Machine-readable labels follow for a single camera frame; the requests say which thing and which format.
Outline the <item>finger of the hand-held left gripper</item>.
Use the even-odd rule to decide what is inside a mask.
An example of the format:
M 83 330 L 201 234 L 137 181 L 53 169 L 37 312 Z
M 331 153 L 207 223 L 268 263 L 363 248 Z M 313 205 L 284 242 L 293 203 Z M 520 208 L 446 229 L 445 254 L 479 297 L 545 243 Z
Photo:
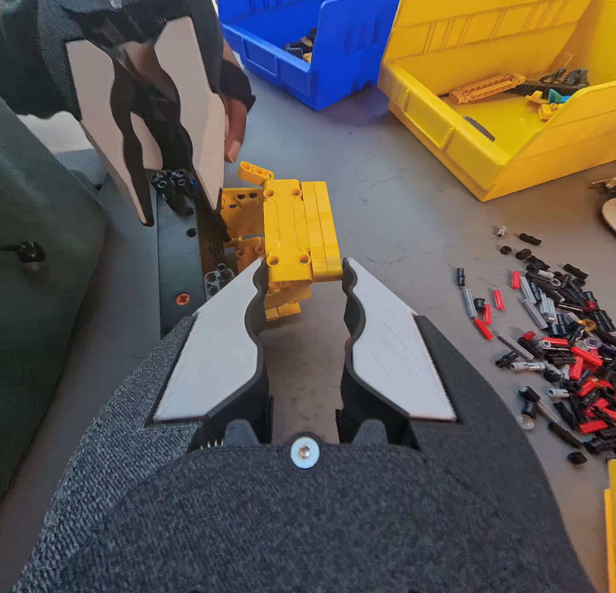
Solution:
M 142 144 L 131 113 L 136 84 L 122 64 L 87 40 L 65 45 L 81 126 L 114 181 L 123 186 L 146 227 L 155 223 Z
M 211 90 L 191 18 L 169 21 L 155 52 L 179 94 L 180 122 L 192 144 L 191 166 L 217 209 L 224 186 L 226 114 L 220 96 Z

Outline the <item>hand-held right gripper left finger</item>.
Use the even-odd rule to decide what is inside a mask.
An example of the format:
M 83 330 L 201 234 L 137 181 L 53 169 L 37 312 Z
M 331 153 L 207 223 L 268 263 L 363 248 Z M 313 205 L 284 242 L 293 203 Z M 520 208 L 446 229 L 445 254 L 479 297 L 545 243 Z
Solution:
M 192 316 L 153 421 L 213 419 L 266 381 L 259 339 L 266 327 L 267 264 L 258 258 Z

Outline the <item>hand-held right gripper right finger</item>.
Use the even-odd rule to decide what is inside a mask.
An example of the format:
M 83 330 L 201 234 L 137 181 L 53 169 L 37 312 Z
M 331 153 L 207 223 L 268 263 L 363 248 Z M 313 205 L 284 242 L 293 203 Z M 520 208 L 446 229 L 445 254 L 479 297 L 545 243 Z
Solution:
M 418 314 L 353 258 L 343 259 L 342 286 L 351 385 L 408 420 L 457 421 Z

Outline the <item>partly built yellow lego model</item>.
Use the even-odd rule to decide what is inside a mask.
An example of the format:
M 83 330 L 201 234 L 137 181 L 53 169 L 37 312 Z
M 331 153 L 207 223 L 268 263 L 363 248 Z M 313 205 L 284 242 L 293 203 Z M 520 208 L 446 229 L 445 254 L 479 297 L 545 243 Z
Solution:
M 326 182 L 276 179 L 245 161 L 237 174 L 250 186 L 220 189 L 214 200 L 185 169 L 150 175 L 161 337 L 260 259 L 268 322 L 299 314 L 313 283 L 342 279 Z

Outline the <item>person's left forearm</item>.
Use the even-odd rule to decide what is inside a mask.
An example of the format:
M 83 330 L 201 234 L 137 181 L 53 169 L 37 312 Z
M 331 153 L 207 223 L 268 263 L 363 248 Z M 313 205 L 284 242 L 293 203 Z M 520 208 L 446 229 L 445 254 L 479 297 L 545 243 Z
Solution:
M 70 112 L 44 62 L 38 0 L 1 0 L 1 98 L 19 115 Z

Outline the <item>assorted lego parts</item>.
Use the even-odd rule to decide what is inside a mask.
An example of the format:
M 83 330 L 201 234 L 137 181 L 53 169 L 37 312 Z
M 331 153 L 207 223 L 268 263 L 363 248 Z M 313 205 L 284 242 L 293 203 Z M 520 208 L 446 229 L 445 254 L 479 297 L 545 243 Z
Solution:
M 317 27 L 313 27 L 300 40 L 284 44 L 283 49 L 294 57 L 310 64 L 316 35 Z
M 589 87 L 587 68 L 571 71 L 563 66 L 537 80 L 522 74 L 508 73 L 474 82 L 454 89 L 448 94 L 452 104 L 465 105 L 503 93 L 523 96 L 526 102 L 537 106 L 538 117 L 547 121 L 574 93 Z

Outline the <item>pile of small lego pins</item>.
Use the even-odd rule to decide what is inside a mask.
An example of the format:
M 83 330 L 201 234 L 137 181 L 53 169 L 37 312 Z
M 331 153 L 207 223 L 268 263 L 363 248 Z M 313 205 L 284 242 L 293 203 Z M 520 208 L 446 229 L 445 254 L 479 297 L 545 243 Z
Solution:
M 596 272 L 520 234 L 456 254 L 451 282 L 523 434 L 544 430 L 572 469 L 615 456 L 615 314 Z

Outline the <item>person's left hand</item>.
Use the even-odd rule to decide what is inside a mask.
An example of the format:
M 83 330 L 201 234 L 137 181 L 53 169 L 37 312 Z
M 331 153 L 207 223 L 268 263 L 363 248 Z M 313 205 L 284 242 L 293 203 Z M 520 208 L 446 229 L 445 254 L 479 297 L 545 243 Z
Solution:
M 224 158 L 227 163 L 235 163 L 241 150 L 248 110 L 246 106 L 233 97 L 222 96 L 226 116 Z

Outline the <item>blue plastic storage bin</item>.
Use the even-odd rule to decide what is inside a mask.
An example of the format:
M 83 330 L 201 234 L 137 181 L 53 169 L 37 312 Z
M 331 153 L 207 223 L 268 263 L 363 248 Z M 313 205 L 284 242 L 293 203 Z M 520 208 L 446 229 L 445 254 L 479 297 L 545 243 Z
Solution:
M 313 110 L 373 86 L 400 0 L 217 0 L 246 69 Z M 308 64 L 284 51 L 317 27 Z

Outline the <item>yellow plastic storage bin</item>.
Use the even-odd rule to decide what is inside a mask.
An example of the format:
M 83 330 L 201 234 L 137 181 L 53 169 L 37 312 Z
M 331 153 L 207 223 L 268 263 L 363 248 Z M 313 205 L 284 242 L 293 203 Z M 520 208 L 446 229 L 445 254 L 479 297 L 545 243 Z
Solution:
M 589 85 L 544 121 L 502 92 L 454 104 L 493 76 L 570 64 Z M 381 60 L 389 110 L 479 200 L 615 160 L 615 0 L 400 0 Z
M 607 462 L 609 486 L 604 491 L 607 585 L 615 592 L 615 459 Z

